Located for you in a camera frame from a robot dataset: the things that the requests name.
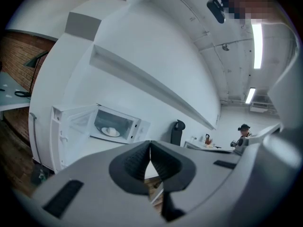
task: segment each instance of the cap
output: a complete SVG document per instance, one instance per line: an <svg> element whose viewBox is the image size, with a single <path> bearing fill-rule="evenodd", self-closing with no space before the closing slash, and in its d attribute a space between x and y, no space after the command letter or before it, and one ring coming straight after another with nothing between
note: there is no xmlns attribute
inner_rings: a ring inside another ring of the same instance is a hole
<svg viewBox="0 0 303 227"><path fill-rule="evenodd" d="M243 124L243 125L241 125L240 128L238 128L238 131L248 130L248 129L250 129L250 127L247 124Z"/></svg>

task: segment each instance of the open microwave door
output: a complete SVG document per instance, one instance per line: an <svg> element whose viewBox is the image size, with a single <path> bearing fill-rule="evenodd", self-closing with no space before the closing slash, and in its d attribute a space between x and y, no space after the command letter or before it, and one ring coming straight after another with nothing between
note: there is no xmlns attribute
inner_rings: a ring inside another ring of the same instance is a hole
<svg viewBox="0 0 303 227"><path fill-rule="evenodd" d="M55 173L78 160L90 136L98 105L52 107L50 152Z"/></svg>

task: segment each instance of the white plate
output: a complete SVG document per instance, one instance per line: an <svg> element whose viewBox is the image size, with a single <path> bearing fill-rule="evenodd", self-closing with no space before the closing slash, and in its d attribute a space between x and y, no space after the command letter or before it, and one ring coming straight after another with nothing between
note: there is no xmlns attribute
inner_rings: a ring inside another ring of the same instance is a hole
<svg viewBox="0 0 303 227"><path fill-rule="evenodd" d="M120 135L120 133L119 133L118 131L116 131L116 135L110 135L110 134L107 132L107 127L103 127L103 128L101 129L101 131L102 131L104 134L106 134L106 135L108 135L108 136L110 136L110 137L118 137L118 136Z"/></svg>

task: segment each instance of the air vent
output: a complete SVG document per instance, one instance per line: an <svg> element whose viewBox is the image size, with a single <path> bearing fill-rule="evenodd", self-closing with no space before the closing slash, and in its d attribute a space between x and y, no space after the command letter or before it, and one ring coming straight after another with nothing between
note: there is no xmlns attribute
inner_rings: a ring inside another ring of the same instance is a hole
<svg viewBox="0 0 303 227"><path fill-rule="evenodd" d="M268 110L268 104L263 103L252 103L250 110L257 113L264 113Z"/></svg>
<svg viewBox="0 0 303 227"><path fill-rule="evenodd" d="M263 103L252 103L252 106L259 108L268 108L268 104L263 104Z"/></svg>
<svg viewBox="0 0 303 227"><path fill-rule="evenodd" d="M268 96L267 95L255 95L254 96L254 101L255 102L263 102L267 103L268 102Z"/></svg>

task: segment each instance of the person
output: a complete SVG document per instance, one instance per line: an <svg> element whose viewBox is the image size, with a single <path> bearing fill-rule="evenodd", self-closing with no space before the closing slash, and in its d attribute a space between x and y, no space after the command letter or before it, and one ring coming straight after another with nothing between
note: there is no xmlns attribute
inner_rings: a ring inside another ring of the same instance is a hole
<svg viewBox="0 0 303 227"><path fill-rule="evenodd" d="M293 11L286 0L279 1L283 2L283 6L288 10ZM248 19L251 24L286 25L294 33L297 46L299 45L296 29L277 0L221 0L221 3L225 14L230 14L234 19L241 21Z"/></svg>
<svg viewBox="0 0 303 227"><path fill-rule="evenodd" d="M241 127L238 128L238 131L241 132L241 137L250 137L252 134L250 133L250 127L247 124L241 125Z"/></svg>

